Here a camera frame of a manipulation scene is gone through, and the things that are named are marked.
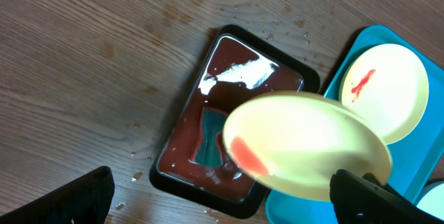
plate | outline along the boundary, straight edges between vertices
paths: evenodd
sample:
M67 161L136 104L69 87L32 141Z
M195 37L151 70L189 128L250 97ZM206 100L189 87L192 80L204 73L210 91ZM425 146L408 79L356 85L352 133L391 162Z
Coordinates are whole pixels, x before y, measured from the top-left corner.
M386 145L364 120L307 92L271 92L240 105L225 122L223 141L257 181L306 199L329 201L338 169L370 172L383 184L391 173Z
M398 44L381 44L351 65L339 95L342 104L364 118L386 144L392 144L421 120L429 81L413 51Z

red sauce smear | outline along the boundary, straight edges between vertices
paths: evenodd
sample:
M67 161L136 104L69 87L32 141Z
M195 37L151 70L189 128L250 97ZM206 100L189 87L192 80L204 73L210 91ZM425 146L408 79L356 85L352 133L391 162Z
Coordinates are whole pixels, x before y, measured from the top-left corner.
M375 73L375 71L376 71L375 69L371 69L370 71L368 71L367 75L361 79L361 82L359 82L359 84L356 87L353 87L352 93L353 94L356 93L356 97L355 97L355 99L352 100L352 103L354 103L359 98L361 90L364 88L364 85L366 85L368 83L368 81L370 80L372 75Z
M261 160L251 151L244 139L235 137L230 145L230 151L237 164L245 171L251 171L259 175L268 175L268 169Z

